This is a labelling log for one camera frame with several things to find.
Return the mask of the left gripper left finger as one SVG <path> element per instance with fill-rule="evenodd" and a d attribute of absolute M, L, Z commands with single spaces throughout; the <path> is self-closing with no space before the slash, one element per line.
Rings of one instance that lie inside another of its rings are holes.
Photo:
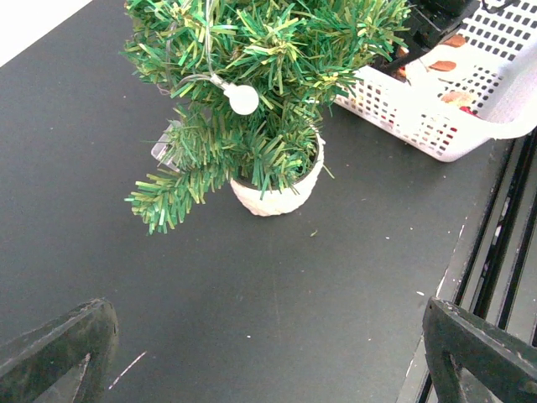
<path fill-rule="evenodd" d="M 98 402 L 117 346 L 112 303 L 84 302 L 1 346 L 1 401 Z"/>

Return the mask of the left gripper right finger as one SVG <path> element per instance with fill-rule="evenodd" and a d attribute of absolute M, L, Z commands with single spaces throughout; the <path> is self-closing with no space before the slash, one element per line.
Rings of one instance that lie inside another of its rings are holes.
<path fill-rule="evenodd" d="M 422 327 L 439 402 L 536 401 L 536 348 L 436 297 Z"/>

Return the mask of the white plastic basket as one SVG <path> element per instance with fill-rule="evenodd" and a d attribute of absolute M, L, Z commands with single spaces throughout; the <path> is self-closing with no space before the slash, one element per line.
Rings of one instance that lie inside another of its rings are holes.
<path fill-rule="evenodd" d="M 481 1 L 450 44 L 408 64 L 403 80 L 366 66 L 336 104 L 435 159 L 536 126 L 536 3 Z"/>

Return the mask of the small green christmas tree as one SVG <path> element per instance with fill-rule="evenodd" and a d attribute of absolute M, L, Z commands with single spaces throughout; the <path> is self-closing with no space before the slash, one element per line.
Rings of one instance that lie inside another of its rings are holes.
<path fill-rule="evenodd" d="M 151 233 L 185 220 L 209 191 L 230 185 L 254 215 L 301 207 L 324 163 L 323 107 L 384 59 L 404 31 L 406 1 L 213 1 L 211 58 L 226 82 L 252 86 L 257 110 L 241 116 L 223 91 L 192 74 L 209 74 L 206 1 L 127 1 L 133 33 L 124 54 L 139 78 L 174 99 L 178 128 L 168 132 L 179 172 L 159 165 L 128 196 Z"/>

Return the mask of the string lights with battery box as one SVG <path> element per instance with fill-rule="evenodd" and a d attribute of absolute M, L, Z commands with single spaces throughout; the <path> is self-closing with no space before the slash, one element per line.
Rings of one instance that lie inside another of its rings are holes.
<path fill-rule="evenodd" d="M 192 74 L 185 76 L 178 84 L 182 87 L 187 82 L 192 81 L 209 81 L 214 86 L 217 86 L 223 91 L 223 94 L 228 98 L 231 109 L 238 115 L 247 116 L 254 113 L 259 105 L 259 95 L 257 91 L 249 85 L 235 85 L 231 82 L 224 81 L 213 69 L 211 58 L 211 9 L 213 1 L 206 1 L 205 5 L 205 34 L 204 34 L 204 52 L 207 62 L 209 74 Z M 151 149 L 151 155 L 166 167 L 175 172 L 179 172 L 179 168 L 174 162 L 174 157 L 170 153 L 172 146 L 167 143 L 170 140 L 168 132 L 173 128 L 178 128 L 178 122 L 173 121 L 164 131 L 159 140 Z"/>

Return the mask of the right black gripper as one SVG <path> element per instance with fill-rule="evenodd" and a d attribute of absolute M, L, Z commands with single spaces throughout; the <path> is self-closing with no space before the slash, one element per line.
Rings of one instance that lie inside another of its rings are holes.
<path fill-rule="evenodd" d="M 479 1 L 439 0 L 408 1 L 409 16 L 403 22 L 404 31 L 397 33 L 403 43 L 396 44 L 388 54 L 391 60 L 377 56 L 373 69 L 393 74 L 398 68 L 423 57 L 438 44 L 453 36 L 465 18 L 480 7 Z"/>

